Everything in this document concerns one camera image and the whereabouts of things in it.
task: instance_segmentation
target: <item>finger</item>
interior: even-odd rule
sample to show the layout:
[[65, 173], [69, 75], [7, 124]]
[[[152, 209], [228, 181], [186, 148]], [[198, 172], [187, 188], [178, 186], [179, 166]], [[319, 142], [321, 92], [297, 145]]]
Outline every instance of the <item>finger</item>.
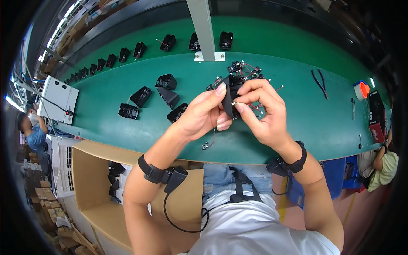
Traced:
[[196, 105], [196, 104], [199, 104], [199, 103], [201, 103], [201, 102], [204, 102], [210, 95], [212, 95], [213, 94], [213, 91], [212, 90], [209, 90], [209, 91], [205, 91], [205, 92], [203, 92], [203, 93], [201, 93], [201, 94], [199, 94], [196, 98], [194, 98], [191, 102], [190, 102], [190, 104], [188, 105], [188, 106], [193, 106], [193, 105]]
[[211, 90], [212, 94], [207, 97], [203, 102], [196, 104], [197, 109], [200, 112], [197, 112], [198, 116], [202, 113], [208, 113], [211, 109], [218, 107], [218, 104], [224, 99], [226, 94], [226, 85], [221, 83], [216, 90]]
[[249, 126], [252, 132], [262, 127], [262, 123], [258, 120], [248, 105], [236, 103], [235, 108], [240, 113], [242, 120]]
[[273, 98], [280, 102], [284, 102], [283, 99], [279, 96], [276, 90], [272, 87], [272, 85], [266, 79], [258, 79], [258, 80], [249, 80], [244, 83], [244, 85], [238, 89], [238, 95], [245, 95], [249, 91], [253, 91], [256, 89], [264, 89], [265, 92], [270, 94]]
[[218, 131], [227, 130], [227, 129], [229, 129], [229, 127], [231, 126], [231, 124], [232, 124], [232, 119], [229, 119], [229, 120], [227, 120], [226, 122], [217, 125], [217, 130], [218, 130]]
[[257, 89], [251, 91], [239, 98], [234, 99], [235, 102], [247, 104], [248, 102], [259, 101], [268, 113], [273, 113], [285, 108], [285, 103], [277, 101], [274, 97], [270, 96], [263, 89]]
[[222, 113], [218, 116], [217, 118], [217, 125], [226, 122], [227, 120], [231, 119], [225, 111], [222, 111]]

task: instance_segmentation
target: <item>hand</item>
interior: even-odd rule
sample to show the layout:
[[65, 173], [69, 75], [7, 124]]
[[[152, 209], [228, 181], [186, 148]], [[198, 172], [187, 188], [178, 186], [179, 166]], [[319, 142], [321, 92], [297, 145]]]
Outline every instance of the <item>hand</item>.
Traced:
[[199, 139], [214, 128], [218, 131], [228, 129], [232, 119], [228, 117], [222, 106], [219, 106], [225, 93], [225, 83], [222, 83], [216, 90], [199, 94], [173, 125], [189, 141]]
[[[283, 99], [265, 79], [249, 80], [238, 90], [235, 107], [242, 120], [249, 126], [255, 137], [264, 145], [279, 153], [293, 139], [286, 131], [286, 107]], [[265, 117], [255, 116], [246, 104], [260, 102], [265, 108]]]
[[28, 110], [28, 115], [30, 115], [31, 113], [34, 113], [35, 115], [37, 115], [37, 111], [34, 109], [29, 109]]

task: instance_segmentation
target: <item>black cable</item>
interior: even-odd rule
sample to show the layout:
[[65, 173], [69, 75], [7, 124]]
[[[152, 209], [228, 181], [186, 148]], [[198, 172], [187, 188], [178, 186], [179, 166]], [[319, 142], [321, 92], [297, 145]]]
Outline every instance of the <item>black cable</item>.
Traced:
[[45, 99], [46, 101], [48, 101], [49, 103], [55, 105], [56, 107], [60, 108], [61, 110], [63, 110], [64, 112], [66, 112], [66, 110], [64, 110], [63, 108], [61, 108], [59, 105], [51, 102], [50, 100], [46, 99], [45, 97], [43, 97], [42, 95], [38, 95], [40, 98]]
[[293, 184], [292, 176], [288, 175], [288, 186], [287, 186], [287, 188], [286, 188], [286, 191], [283, 192], [283, 193], [276, 193], [276, 192], [272, 189], [272, 192], [273, 192], [273, 194], [278, 195], [278, 196], [280, 196], [280, 195], [285, 195], [286, 193], [288, 193], [288, 192], [291, 190], [292, 184]]
[[187, 232], [187, 233], [200, 233], [201, 231], [203, 231], [203, 230], [205, 229], [205, 227], [207, 226], [207, 224], [208, 224], [208, 220], [210, 219], [209, 211], [208, 211], [206, 208], [201, 208], [201, 210], [205, 210], [205, 211], [206, 211], [206, 212], [204, 213], [203, 217], [207, 214], [207, 221], [206, 221], [204, 227], [203, 227], [201, 230], [198, 230], [198, 231], [188, 231], [188, 230], [184, 230], [184, 229], [179, 228], [178, 226], [176, 226], [174, 223], [172, 223], [171, 220], [169, 219], [169, 217], [167, 216], [167, 212], [166, 212], [166, 201], [167, 201], [167, 198], [169, 197], [169, 195], [170, 195], [169, 193], [166, 195], [166, 197], [164, 198], [164, 202], [163, 202], [164, 215], [166, 216], [166, 219], [169, 221], [169, 223], [170, 223], [173, 227], [177, 228], [178, 230], [181, 230], [181, 231]]

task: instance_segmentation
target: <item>metal pole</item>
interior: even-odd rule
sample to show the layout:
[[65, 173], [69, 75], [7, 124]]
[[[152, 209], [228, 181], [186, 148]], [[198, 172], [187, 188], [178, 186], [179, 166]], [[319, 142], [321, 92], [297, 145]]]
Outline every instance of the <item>metal pole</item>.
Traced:
[[68, 62], [66, 59], [64, 59], [63, 57], [61, 57], [58, 53], [56, 53], [55, 51], [53, 51], [52, 49], [43, 46], [42, 47], [44, 50], [46, 50], [48, 53], [52, 54], [53, 57], [55, 57], [57, 60], [63, 62], [66, 65], [69, 65], [70, 67], [73, 67], [73, 65]]
[[215, 60], [213, 26], [207, 0], [187, 0], [204, 61]]

